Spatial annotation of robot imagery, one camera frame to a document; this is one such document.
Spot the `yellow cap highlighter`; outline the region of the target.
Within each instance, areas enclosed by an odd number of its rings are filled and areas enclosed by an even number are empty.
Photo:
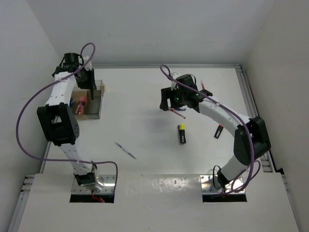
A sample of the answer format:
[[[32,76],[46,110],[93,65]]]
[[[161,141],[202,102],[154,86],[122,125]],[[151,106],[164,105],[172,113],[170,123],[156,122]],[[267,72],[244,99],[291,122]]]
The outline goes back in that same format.
[[[185,125],[180,124],[178,126],[178,133],[179,133],[179,142],[180,144],[186,144],[186,137],[185,137]]]

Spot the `pink cap highlighter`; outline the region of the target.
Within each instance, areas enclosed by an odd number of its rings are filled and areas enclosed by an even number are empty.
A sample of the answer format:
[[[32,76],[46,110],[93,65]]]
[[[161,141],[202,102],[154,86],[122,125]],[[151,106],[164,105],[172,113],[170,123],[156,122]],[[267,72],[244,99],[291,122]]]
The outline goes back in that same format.
[[[224,129],[224,127],[222,125],[219,125],[216,132],[215,132],[214,138],[219,139],[223,129]]]

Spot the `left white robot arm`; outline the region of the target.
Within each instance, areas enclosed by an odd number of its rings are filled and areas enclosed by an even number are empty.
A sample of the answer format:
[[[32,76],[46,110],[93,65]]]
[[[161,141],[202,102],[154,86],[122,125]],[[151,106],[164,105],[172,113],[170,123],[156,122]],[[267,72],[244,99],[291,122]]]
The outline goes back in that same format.
[[[76,53],[66,53],[63,61],[53,73],[55,85],[45,106],[37,109],[37,115],[47,141],[58,146],[73,167],[73,174],[79,186],[99,193],[104,181],[96,173],[97,166],[82,151],[78,121],[70,108],[75,86],[90,92],[94,98],[97,90],[94,69],[90,59]]]

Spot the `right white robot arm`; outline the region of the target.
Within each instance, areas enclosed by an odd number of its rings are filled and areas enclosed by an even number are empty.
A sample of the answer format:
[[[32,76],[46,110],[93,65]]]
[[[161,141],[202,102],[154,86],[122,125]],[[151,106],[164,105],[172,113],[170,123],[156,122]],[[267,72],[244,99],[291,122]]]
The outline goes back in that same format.
[[[161,110],[168,111],[170,108],[183,106],[210,117],[234,137],[234,155],[217,172],[214,181],[218,188],[223,188],[236,179],[271,148],[266,124],[261,117],[245,116],[219,103],[211,92],[198,90],[190,74],[177,77],[170,87],[161,89]]]

